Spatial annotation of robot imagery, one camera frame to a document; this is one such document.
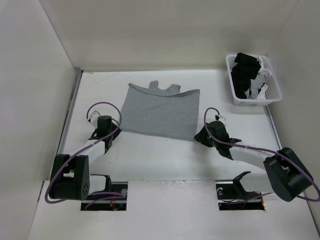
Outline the grey tank top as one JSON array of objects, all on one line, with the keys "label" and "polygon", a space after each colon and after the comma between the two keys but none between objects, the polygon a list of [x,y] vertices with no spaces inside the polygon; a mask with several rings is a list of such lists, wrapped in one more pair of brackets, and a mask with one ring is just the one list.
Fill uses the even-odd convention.
[{"label": "grey tank top", "polygon": [[160,89],[158,81],[149,87],[128,84],[121,109],[121,128],[125,132],[192,141],[197,132],[200,90],[180,92],[172,84]]}]

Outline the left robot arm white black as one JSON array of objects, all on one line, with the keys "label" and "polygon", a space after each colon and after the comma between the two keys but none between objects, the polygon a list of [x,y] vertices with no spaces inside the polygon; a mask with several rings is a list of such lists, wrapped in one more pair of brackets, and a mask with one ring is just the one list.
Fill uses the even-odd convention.
[{"label": "left robot arm white black", "polygon": [[85,146],[74,153],[55,156],[46,193],[48,200],[84,201],[94,193],[105,200],[112,195],[110,176],[90,174],[90,164],[110,150],[121,129],[108,115],[98,116],[89,122],[95,129]]}]

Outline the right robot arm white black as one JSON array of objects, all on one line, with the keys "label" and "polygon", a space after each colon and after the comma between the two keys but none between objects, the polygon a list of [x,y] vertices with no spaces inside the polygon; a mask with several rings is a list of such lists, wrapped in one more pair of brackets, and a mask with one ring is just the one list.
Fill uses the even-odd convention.
[{"label": "right robot arm white black", "polygon": [[265,170],[269,184],[264,191],[275,193],[283,201],[292,201],[312,185],[313,177],[291,148],[269,152],[245,145],[241,139],[231,138],[219,120],[207,123],[194,139],[206,147],[216,148],[222,157]]}]

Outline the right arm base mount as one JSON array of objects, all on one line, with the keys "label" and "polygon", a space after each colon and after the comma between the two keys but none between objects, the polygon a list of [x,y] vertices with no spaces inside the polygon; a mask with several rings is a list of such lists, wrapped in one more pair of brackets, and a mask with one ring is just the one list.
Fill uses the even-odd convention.
[{"label": "right arm base mount", "polygon": [[241,184],[233,181],[217,181],[216,192],[218,208],[220,211],[264,211],[265,205],[261,193],[256,191],[246,191]]}]

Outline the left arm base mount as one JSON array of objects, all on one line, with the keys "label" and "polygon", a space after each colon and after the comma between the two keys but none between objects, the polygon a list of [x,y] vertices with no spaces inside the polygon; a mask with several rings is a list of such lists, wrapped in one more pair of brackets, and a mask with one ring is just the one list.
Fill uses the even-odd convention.
[{"label": "left arm base mount", "polygon": [[90,194],[81,202],[81,211],[125,211],[127,209],[128,182],[112,182],[106,184],[103,194]]}]

